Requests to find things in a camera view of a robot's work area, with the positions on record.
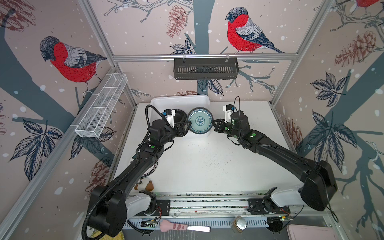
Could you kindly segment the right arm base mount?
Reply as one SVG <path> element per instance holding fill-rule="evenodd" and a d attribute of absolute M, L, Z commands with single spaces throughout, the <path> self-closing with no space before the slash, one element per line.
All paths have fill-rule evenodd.
<path fill-rule="evenodd" d="M 289 207 L 278 207 L 271 200 L 248 199 L 247 211 L 251 215 L 290 215 Z"/>

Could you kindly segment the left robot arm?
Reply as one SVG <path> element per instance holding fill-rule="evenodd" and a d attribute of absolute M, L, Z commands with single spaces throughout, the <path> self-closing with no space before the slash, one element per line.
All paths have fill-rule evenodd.
<path fill-rule="evenodd" d="M 88 240 L 89 227 L 100 231 L 97 240 L 108 235 L 115 237 L 120 233 L 126 221 L 141 212 L 153 212 L 156 208 L 156 195 L 149 191 L 140 191 L 135 197 L 127 198 L 144 173 L 151 168 L 167 150 L 165 144 L 174 143 L 175 138 L 184 137 L 191 126 L 190 121 L 170 124 L 173 110 L 160 113 L 159 120 L 150 122 L 146 117 L 147 132 L 136 149 L 133 162 L 126 169 L 103 186 L 97 186 L 91 193 L 88 211 L 82 226 L 81 236 Z"/>

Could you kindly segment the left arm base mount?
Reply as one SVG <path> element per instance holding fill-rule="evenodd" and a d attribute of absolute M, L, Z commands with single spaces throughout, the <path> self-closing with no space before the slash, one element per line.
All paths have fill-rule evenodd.
<path fill-rule="evenodd" d="M 141 212 L 137 216 L 144 217 L 160 217 L 160 216 L 169 216 L 171 209 L 170 200 L 157 200 L 154 210 L 149 209 L 148 211 Z"/>

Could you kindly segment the black hanging shelf basket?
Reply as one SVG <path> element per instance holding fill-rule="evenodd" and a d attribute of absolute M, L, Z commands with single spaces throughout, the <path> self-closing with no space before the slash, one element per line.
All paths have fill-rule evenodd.
<path fill-rule="evenodd" d="M 174 60 L 176 80 L 231 80 L 239 73 L 237 58 L 187 58 Z"/>

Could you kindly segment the white plastic bin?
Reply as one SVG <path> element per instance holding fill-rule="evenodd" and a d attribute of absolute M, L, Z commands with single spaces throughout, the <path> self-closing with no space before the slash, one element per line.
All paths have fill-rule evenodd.
<path fill-rule="evenodd" d="M 159 97 L 152 99 L 151 105 L 160 113 L 164 112 L 165 109 L 179 109 L 186 114 L 194 108 L 211 109 L 209 97 L 206 95 Z"/>

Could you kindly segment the yellow woven mat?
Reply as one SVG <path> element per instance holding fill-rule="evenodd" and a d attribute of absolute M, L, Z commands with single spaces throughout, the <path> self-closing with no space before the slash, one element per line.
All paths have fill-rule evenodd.
<path fill-rule="evenodd" d="M 102 233 L 100 231 L 94 230 L 94 232 L 91 234 L 91 238 L 96 238 L 100 236 Z M 111 237 L 108 235 L 104 235 L 100 240 L 125 240 L 125 236 L 123 234 L 123 231 L 120 231 L 119 234 L 117 234 L 115 237 Z"/>

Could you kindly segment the pink tray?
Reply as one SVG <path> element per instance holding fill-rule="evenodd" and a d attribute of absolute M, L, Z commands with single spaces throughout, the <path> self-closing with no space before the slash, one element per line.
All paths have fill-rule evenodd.
<path fill-rule="evenodd" d="M 336 232 L 331 228 L 305 225 L 288 225 L 290 240 L 337 240 Z"/>

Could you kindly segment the black plate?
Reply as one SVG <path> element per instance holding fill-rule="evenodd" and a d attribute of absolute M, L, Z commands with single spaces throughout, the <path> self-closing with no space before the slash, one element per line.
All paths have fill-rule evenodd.
<path fill-rule="evenodd" d="M 180 123 L 180 122 L 185 122 L 188 118 L 188 115 L 179 109 L 175 109 L 175 115 L 174 115 L 174 123 Z"/>

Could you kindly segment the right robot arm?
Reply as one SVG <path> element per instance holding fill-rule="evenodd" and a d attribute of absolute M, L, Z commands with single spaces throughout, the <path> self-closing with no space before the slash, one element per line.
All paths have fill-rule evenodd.
<path fill-rule="evenodd" d="M 299 189 L 304 203 L 317 211 L 324 211 L 337 192 L 336 179 L 329 163 L 315 162 L 278 145 L 267 135 L 251 129 L 243 111 L 231 113 L 231 119 L 212 121 L 215 132 L 233 137 L 238 145 L 255 154 L 267 157 L 296 176 L 304 186 Z"/>

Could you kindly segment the brown white plush toy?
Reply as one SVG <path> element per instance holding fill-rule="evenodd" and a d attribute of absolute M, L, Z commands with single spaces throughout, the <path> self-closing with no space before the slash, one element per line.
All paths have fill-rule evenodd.
<path fill-rule="evenodd" d="M 150 180 L 149 178 L 143 178 L 143 179 L 140 179 L 137 184 L 134 186 L 134 190 L 135 191 L 149 191 L 149 192 L 153 192 L 155 189 L 154 187 L 154 184 L 153 184 L 153 181 Z"/>

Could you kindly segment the teal patterned small plate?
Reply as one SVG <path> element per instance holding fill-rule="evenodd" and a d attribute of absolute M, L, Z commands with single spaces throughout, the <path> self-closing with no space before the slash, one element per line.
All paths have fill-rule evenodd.
<path fill-rule="evenodd" d="M 192 109 L 187 118 L 191 122 L 190 131 L 194 134 L 203 135 L 212 129 L 213 115 L 206 108 Z"/>

